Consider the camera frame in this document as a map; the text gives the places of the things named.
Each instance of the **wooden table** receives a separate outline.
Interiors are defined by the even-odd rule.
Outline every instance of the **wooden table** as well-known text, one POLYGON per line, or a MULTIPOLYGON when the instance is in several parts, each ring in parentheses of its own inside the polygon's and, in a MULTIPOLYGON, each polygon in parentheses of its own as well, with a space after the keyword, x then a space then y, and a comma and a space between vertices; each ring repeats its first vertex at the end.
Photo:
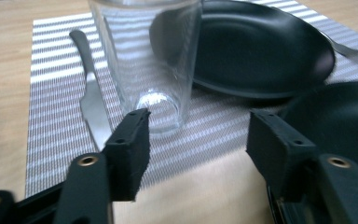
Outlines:
MULTIPOLYGON (((299 0, 358 32, 358 0, 299 0)), ((24 197, 33 20, 88 12, 86 0, 0 1, 0 189, 24 197)), ((115 203, 117 223, 272 223, 245 148, 115 203)))

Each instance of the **clear glass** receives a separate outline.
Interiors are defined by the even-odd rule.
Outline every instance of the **clear glass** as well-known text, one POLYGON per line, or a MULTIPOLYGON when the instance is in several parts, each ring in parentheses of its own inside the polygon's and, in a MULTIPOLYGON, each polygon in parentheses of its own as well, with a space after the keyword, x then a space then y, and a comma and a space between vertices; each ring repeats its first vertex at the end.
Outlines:
POLYGON ((153 135, 186 121, 200 0, 89 0, 123 114, 147 107, 153 135))

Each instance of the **knife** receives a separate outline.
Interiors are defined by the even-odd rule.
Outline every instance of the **knife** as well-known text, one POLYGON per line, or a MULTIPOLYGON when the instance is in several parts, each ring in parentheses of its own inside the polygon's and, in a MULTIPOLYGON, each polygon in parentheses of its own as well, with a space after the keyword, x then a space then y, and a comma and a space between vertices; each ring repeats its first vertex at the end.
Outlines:
POLYGON ((69 36, 71 36, 77 46, 86 74, 86 91, 80 99, 81 112, 94 145, 101 151, 105 141, 112 134, 113 129, 110 126, 101 88, 95 75, 90 44, 82 31, 74 30, 69 36))

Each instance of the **striped placemat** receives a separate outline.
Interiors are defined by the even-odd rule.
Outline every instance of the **striped placemat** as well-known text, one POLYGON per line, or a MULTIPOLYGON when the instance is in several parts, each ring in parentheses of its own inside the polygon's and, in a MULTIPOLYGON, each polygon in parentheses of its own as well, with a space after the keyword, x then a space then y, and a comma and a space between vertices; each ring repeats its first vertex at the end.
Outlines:
MULTIPOLYGON (((253 2, 292 13, 337 42, 358 48, 358 33, 296 1, 253 2)), ((122 120, 91 14, 34 21, 26 197, 62 182, 71 160, 94 150, 79 106, 85 89, 83 67, 68 36, 75 28, 88 36, 110 121, 116 127, 122 120)), ((353 80, 358 80, 358 57, 337 55, 336 69, 327 81, 353 80)), ((142 187, 244 149, 249 118, 249 106, 241 98, 194 89, 183 130, 151 139, 151 161, 142 187)))

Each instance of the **black plate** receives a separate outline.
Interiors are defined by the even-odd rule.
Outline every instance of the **black plate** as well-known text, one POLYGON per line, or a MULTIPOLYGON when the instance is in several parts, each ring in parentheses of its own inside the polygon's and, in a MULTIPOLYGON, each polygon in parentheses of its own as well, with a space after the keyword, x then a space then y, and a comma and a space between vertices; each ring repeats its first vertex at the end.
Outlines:
POLYGON ((254 100, 288 98, 323 85, 335 60, 327 39, 291 14, 246 2, 204 2, 196 84, 254 100))
POLYGON ((316 88, 290 102, 280 116, 322 152, 358 164, 358 82, 316 88))

